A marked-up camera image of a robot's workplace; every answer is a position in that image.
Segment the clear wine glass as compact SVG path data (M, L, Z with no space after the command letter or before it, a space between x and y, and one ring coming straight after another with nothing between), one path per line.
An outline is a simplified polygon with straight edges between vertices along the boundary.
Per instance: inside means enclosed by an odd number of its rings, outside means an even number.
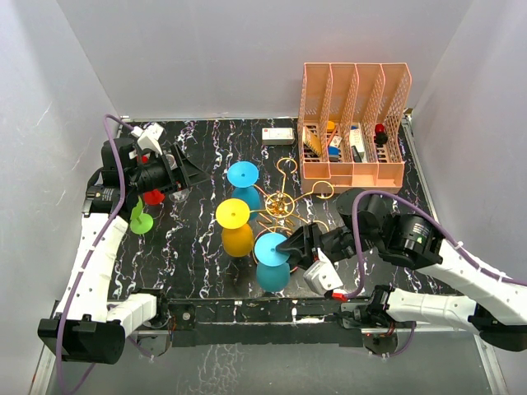
M177 168L175 158L171 154L167 156L167 160L172 170ZM184 202L189 197L190 192L191 192L190 188L187 188L185 190L180 190L180 191L170 194L169 199L174 203Z

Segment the red wine glass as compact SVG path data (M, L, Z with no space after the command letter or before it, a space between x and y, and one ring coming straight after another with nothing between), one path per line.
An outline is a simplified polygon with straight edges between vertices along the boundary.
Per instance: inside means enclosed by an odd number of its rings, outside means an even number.
M154 155L142 155L141 162L140 168L143 169L146 165L154 164L156 158ZM151 191L144 192L142 195L144 202L149 206L157 206L165 199L165 195L155 188Z

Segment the blue wine glass front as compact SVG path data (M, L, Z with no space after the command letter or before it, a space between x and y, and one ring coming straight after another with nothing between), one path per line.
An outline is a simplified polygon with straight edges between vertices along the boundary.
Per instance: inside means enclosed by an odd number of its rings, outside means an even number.
M277 246L287 238L275 232L261 235L254 246L256 257L256 280L266 292L280 292L290 280L290 266L287 260L290 255L281 253Z

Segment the blue wine glass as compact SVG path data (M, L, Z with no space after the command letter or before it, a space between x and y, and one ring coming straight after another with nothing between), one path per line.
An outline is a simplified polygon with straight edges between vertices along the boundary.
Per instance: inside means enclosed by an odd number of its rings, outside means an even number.
M234 187L233 198L245 202L251 211L260 209L259 192L254 186L259 179L256 165L248 161L239 161L227 171L227 179Z
M281 253L277 246L287 238L275 232L261 235L254 246L256 257L256 280L266 292L280 292L290 280L290 266L287 260L290 255Z

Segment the yellow wine glass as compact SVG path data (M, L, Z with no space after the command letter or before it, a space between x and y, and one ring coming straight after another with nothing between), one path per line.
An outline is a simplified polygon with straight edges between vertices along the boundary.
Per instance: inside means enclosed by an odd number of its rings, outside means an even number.
M248 224L250 208L238 198L229 198L216 209L217 223L222 228L222 244L225 252L241 258L254 247L254 234Z

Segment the green wine glass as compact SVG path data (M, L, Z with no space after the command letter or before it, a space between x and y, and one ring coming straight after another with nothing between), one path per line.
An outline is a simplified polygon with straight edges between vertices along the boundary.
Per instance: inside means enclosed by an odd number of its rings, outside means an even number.
M141 198L138 199L137 205L131 211L129 227L135 235L144 235L153 227L153 218L144 211Z

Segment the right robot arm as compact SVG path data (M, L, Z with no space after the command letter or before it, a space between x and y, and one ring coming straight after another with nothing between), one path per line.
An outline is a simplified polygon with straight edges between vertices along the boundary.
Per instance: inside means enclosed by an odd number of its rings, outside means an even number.
M526 348L526 284L469 253L434 218L412 203L377 190L349 189L337 199L343 226L322 232L303 225L275 248L318 295L341 301L337 319L345 328L387 328L430 323L462 329L505 351ZM458 296L428 295L394 286L376 286L356 303L362 286L343 289L336 264L347 258L364 263L365 252L395 267L444 282Z

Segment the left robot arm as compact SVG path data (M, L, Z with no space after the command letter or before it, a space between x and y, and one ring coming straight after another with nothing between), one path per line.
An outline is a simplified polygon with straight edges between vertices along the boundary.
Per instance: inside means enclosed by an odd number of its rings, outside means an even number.
M108 306L108 289L119 246L141 196L165 195L209 179L178 144L157 153L129 137L106 141L102 166L89 178L82 206L82 234L67 289L52 317L40 320L40 340L64 361L115 364L125 340L147 323L162 328L170 308L160 291L133 292Z

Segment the white small box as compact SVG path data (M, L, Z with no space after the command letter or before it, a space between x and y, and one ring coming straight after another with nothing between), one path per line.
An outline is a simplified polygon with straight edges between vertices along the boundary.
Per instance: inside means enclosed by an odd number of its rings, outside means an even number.
M263 128L262 143L264 145L291 145L295 141L292 128Z

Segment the red button black device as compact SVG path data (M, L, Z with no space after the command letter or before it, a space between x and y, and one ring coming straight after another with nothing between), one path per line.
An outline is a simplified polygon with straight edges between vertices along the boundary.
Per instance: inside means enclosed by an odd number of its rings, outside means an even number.
M374 142L377 145L383 146L389 140L388 135L385 131L385 126L383 123L377 123L375 125L375 136Z

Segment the pink desk file organizer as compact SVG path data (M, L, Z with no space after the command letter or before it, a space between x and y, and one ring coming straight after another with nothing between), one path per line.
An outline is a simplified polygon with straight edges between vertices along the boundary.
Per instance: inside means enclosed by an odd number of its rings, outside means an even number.
M397 193L405 163L399 127L412 86L406 63L305 63L297 119L301 190L328 181ZM374 142L383 123L389 140Z

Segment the black base frame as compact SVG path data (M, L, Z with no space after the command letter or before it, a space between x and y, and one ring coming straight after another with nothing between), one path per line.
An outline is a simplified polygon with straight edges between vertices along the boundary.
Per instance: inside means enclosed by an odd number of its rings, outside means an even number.
M363 328L409 328L411 319L394 321L365 299L348 302L320 298L169 300L158 289L141 289L125 301L101 305L102 318L61 313L40 320L40 340L64 361L115 364L125 341L143 328L165 331L174 347L212 344L338 344L360 346Z

